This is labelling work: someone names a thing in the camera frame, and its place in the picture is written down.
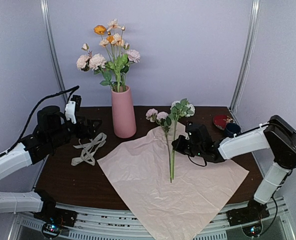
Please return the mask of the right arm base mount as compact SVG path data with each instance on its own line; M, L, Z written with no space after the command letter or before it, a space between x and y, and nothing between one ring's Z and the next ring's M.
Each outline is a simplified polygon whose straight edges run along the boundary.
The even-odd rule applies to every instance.
M258 238L263 233L262 220L270 216L268 210L258 212L251 207L236 208L226 212L231 227L240 226L245 236Z

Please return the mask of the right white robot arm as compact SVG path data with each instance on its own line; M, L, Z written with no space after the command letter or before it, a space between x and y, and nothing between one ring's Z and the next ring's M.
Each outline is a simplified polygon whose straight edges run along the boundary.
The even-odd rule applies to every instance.
M173 149L188 157L201 157L205 163L217 164L250 152L272 150L274 162L244 209L244 217L249 221L263 213L267 202L296 167L296 130L279 115L251 130L218 141L211 139L203 124L190 122L185 132L187 136L180 135L172 141Z

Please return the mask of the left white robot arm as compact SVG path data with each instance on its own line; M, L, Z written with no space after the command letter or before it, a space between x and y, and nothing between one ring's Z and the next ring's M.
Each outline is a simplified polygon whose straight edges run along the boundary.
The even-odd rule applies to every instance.
M101 125L100 119L76 116L71 101L65 112L55 105L44 107L37 112L33 133L20 137L13 148L0 153L0 180L54 154L73 138L93 138ZM33 212L45 222L55 222L60 217L56 201L44 190L0 192L0 214L12 212Z

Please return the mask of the lilac carnation flower stem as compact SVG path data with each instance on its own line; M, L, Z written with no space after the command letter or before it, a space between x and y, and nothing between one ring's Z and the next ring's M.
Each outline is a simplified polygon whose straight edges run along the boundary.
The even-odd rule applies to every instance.
M167 150L168 150L168 157L169 157L170 183L172 183L174 179L174 163L173 163L173 156L170 150L170 143L169 143L169 132L170 132L172 121L167 112L157 111L154 108L149 109L146 112L145 116L146 116L146 119L149 120L150 122L156 123L157 125L159 125L164 132L164 135L166 138Z

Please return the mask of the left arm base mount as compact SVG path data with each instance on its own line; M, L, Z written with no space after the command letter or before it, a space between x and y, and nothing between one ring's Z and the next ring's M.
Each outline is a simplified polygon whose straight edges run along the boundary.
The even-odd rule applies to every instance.
M57 238L63 230L74 227L77 212L55 208L54 213L51 213L50 216L46 216L46 213L43 212L34 212L33 217L44 222L41 233L46 239L52 240Z

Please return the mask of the peach rose flower stem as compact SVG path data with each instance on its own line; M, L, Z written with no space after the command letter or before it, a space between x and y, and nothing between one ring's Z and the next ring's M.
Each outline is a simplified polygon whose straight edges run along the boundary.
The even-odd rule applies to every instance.
M92 54L87 43L81 47L86 54L82 54L76 61L76 67L83 72L93 71L96 74L102 74L104 80L100 82L102 86L110 86L113 91L117 91L117 82L112 80L114 64L108 61L102 54Z

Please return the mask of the pink wrapping paper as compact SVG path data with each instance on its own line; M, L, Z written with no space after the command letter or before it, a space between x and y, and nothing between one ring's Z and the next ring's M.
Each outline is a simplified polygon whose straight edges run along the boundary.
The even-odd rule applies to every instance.
M118 145L98 163L135 217L157 240L191 240L226 205L248 171L232 160L200 167L175 155L170 179L167 146L160 127Z

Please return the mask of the orange flower stem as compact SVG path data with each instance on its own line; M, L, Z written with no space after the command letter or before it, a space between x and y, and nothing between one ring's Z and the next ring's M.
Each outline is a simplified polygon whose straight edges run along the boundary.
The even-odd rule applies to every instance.
M99 45L106 50L108 58L97 53L90 58L88 66L94 74L102 74L103 80L100 85L109 86L111 90L119 93L125 89L121 70L127 64L127 56L122 52L123 34L117 33L116 29L123 31L117 19L110 21L107 27L103 25L94 27L94 33L101 36Z

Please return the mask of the cream ribbon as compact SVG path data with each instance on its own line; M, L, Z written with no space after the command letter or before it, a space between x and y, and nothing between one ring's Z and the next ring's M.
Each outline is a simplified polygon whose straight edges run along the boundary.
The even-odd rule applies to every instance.
M106 143L107 135L103 132L99 133L95 138L89 139L88 143L81 143L81 139L78 140L79 145L74 145L75 149L81 150L80 157L74 157L71 160L72 166L77 166L78 164L85 162L92 166L96 164L94 158L95 153Z

